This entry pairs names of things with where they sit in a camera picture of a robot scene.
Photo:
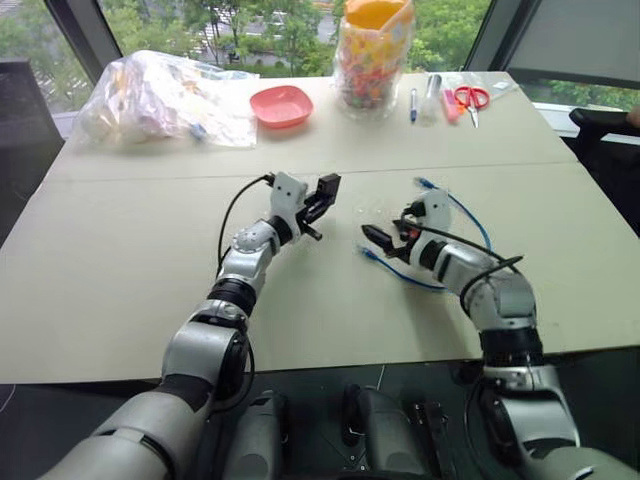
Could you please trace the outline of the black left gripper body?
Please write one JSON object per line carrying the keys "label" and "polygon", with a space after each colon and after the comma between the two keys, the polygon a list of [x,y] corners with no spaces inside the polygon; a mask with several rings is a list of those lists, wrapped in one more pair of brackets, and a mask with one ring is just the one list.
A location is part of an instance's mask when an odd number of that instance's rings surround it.
{"label": "black left gripper body", "polygon": [[323,216],[330,206],[318,206],[314,204],[315,192],[309,195],[303,202],[303,208],[298,212],[298,226],[311,225]]}

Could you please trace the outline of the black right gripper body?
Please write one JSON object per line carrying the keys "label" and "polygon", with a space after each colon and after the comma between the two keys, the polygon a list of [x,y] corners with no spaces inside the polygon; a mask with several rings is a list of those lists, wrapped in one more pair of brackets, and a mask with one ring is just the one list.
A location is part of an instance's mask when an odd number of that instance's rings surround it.
{"label": "black right gripper body", "polygon": [[424,226],[400,219],[393,220],[392,223],[399,234],[401,245],[392,249],[391,257],[401,261],[420,261],[426,246],[426,239],[422,237]]}

